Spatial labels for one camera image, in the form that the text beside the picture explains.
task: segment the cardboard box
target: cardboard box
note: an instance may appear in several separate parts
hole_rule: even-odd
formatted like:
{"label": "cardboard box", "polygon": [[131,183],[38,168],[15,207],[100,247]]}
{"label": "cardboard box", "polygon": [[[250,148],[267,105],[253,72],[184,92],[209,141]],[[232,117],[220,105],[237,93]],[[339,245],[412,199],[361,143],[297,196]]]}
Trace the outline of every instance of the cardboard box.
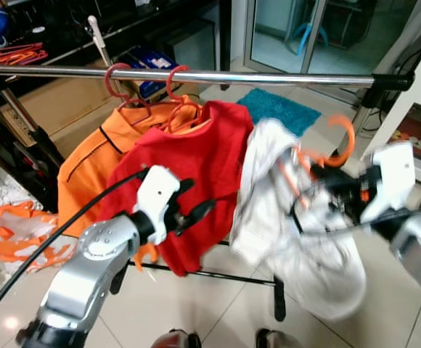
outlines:
{"label": "cardboard box", "polygon": [[119,106],[119,98],[110,97],[105,104],[91,111],[50,136],[60,154],[67,158],[72,151],[93,133]]}
{"label": "cardboard box", "polygon": [[[52,135],[105,104],[109,98],[103,80],[60,78],[19,100],[30,116]],[[7,122],[12,124],[12,129],[21,128],[21,125],[15,124],[15,114],[9,105],[0,107],[0,111]]]}

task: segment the orange and white garment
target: orange and white garment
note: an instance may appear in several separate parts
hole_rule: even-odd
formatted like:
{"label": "orange and white garment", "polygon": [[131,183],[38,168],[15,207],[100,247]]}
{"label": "orange and white garment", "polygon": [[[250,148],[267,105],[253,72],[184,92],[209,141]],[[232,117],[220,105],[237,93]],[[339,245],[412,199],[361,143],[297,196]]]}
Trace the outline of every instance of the orange and white garment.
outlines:
{"label": "orange and white garment", "polygon": [[[5,271],[14,273],[57,227],[57,216],[35,210],[33,202],[0,207],[0,261]],[[61,236],[28,268],[29,272],[67,261],[77,239]]]}

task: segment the blue rug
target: blue rug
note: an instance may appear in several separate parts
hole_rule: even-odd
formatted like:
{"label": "blue rug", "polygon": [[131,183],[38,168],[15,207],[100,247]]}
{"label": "blue rug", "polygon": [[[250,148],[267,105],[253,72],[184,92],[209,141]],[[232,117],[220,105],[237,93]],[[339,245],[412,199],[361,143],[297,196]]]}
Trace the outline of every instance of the blue rug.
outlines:
{"label": "blue rug", "polygon": [[315,123],[320,112],[289,99],[256,88],[238,102],[248,108],[254,124],[262,118],[277,118],[296,136]]}

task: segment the orange polo shirt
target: orange polo shirt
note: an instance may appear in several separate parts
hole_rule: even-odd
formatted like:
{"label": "orange polo shirt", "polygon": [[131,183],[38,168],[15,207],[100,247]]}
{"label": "orange polo shirt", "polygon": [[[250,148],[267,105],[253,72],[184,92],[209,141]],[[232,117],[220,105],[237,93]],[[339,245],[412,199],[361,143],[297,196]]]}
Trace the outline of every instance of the orange polo shirt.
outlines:
{"label": "orange polo shirt", "polygon": [[[57,176],[59,226],[106,189],[107,179],[117,164],[152,126],[163,124],[174,107],[172,104],[151,106],[152,116],[135,126],[131,124],[147,115],[145,108],[123,108],[120,112],[115,109],[97,130],[77,146],[62,164]],[[172,121],[172,129],[190,121],[195,113],[194,107],[182,107]],[[85,228],[94,223],[100,209],[101,204],[95,204],[65,234],[79,237]]]}

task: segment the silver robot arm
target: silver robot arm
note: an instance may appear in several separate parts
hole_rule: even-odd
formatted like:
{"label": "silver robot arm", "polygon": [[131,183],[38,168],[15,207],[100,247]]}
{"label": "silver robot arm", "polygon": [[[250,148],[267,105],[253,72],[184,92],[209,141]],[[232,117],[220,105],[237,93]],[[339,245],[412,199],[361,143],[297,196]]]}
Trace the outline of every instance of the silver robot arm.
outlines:
{"label": "silver robot arm", "polygon": [[209,200],[188,216],[176,198],[192,187],[161,166],[149,169],[134,212],[95,223],[79,239],[73,257],[54,277],[36,319],[17,335],[25,348],[83,347],[110,292],[120,291],[128,261],[148,242],[162,243],[167,232],[180,234],[215,206]]}
{"label": "silver robot arm", "polygon": [[313,167],[313,174],[325,180],[352,183],[329,191],[335,198],[333,205],[356,223],[401,213],[392,220],[371,224],[370,233],[378,233],[390,243],[390,251],[421,287],[421,214],[413,215],[405,208],[415,185],[412,152],[409,142],[379,149],[366,158],[367,169],[357,179],[341,170],[318,166]]}

